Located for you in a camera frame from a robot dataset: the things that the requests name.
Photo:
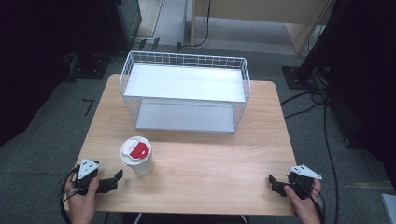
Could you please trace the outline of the light wooden furniture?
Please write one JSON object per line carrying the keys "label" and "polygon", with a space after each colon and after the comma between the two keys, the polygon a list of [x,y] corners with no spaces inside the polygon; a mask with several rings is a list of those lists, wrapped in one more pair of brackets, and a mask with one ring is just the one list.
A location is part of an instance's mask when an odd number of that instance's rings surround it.
{"label": "light wooden furniture", "polygon": [[296,53],[302,53],[318,25],[326,25],[336,0],[192,0],[191,42],[195,18],[284,23]]}

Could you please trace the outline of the person's left hand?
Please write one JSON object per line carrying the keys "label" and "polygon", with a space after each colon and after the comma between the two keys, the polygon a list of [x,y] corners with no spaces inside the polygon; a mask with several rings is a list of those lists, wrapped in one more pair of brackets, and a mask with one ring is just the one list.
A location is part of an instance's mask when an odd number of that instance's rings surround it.
{"label": "person's left hand", "polygon": [[68,207],[70,209],[70,220],[72,224],[92,224],[96,210],[96,191],[99,187],[99,179],[94,177],[86,195],[73,195],[68,193]]}

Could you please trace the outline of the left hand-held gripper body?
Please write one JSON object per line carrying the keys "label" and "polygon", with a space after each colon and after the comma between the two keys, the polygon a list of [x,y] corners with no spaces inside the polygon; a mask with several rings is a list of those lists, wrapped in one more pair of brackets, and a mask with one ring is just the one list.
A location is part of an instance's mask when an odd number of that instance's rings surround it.
{"label": "left hand-held gripper body", "polygon": [[97,177],[99,168],[99,161],[91,161],[89,159],[82,159],[77,178],[75,179],[75,188],[78,189],[78,194],[86,195],[88,187],[94,177]]}

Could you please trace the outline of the black metal stand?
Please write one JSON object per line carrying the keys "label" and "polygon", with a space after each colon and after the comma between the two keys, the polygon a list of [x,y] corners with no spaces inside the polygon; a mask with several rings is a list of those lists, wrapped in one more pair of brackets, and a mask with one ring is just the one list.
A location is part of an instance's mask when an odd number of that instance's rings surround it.
{"label": "black metal stand", "polygon": [[282,72],[287,81],[288,87],[293,90],[318,90],[318,79],[314,70],[316,63],[326,62],[328,57],[318,54],[318,47],[322,43],[321,35],[325,31],[326,25],[337,0],[323,0],[319,12],[314,15],[307,24],[287,23],[286,28],[290,35],[290,40],[298,53],[303,52],[304,46],[308,46],[308,55],[300,67],[283,66]]}

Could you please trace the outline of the white wire shelf rack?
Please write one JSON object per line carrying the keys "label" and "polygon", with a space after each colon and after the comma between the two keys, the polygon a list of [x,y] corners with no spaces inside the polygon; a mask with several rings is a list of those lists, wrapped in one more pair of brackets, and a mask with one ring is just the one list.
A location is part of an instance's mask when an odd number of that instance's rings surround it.
{"label": "white wire shelf rack", "polygon": [[131,51],[120,93],[142,130],[235,133],[250,96],[240,57]]}

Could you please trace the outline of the white cup with red lid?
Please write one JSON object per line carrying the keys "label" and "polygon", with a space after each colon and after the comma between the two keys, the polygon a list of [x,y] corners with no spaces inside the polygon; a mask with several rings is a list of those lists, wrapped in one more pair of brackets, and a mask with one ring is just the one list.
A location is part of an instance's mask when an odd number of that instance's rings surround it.
{"label": "white cup with red lid", "polygon": [[142,136],[127,139],[120,147],[120,158],[137,175],[148,175],[154,168],[151,144]]}

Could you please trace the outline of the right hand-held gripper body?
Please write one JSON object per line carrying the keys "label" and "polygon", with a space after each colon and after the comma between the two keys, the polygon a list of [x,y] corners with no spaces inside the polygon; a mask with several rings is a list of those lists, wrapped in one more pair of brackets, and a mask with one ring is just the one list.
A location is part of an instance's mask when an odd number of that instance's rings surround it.
{"label": "right hand-held gripper body", "polygon": [[307,199],[311,195],[315,179],[321,180],[322,176],[304,164],[290,167],[288,185],[302,200]]}

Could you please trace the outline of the white flat object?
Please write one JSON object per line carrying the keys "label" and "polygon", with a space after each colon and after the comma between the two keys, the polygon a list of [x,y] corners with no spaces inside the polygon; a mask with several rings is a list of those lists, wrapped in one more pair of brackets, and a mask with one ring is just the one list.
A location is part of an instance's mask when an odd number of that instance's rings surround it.
{"label": "white flat object", "polygon": [[396,224],[396,195],[382,193],[381,199],[386,209],[389,223]]}

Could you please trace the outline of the black stand base plate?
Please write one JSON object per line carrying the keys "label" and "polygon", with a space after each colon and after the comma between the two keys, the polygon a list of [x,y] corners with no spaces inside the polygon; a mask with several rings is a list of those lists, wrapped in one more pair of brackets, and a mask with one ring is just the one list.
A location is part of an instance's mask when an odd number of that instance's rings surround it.
{"label": "black stand base plate", "polygon": [[76,55],[77,60],[73,63],[69,78],[74,79],[97,79],[104,77],[107,70],[107,65],[102,62],[97,62],[93,58],[82,57]]}

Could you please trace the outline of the black cabinet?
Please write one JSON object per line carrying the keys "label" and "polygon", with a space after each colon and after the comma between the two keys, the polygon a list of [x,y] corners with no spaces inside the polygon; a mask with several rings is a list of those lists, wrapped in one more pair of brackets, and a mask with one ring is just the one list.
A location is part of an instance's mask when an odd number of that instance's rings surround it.
{"label": "black cabinet", "polygon": [[106,0],[118,52],[129,51],[142,21],[138,0]]}

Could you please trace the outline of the person's right hand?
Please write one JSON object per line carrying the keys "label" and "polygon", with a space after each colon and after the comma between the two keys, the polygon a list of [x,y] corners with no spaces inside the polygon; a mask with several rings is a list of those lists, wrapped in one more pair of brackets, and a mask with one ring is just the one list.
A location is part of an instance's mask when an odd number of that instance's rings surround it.
{"label": "person's right hand", "polygon": [[290,198],[291,211],[297,215],[302,224],[321,224],[321,216],[317,211],[318,194],[313,190],[311,198],[300,199],[290,186],[284,190]]}

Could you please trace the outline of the dark curtain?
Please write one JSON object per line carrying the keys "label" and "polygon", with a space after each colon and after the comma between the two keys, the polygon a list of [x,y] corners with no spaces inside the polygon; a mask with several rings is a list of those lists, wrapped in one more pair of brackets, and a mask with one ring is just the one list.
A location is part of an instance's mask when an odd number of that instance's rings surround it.
{"label": "dark curtain", "polygon": [[0,147],[68,76],[66,55],[92,64],[84,31],[97,8],[97,0],[0,0]]}
{"label": "dark curtain", "polygon": [[331,85],[396,189],[396,0],[342,0],[329,28]]}

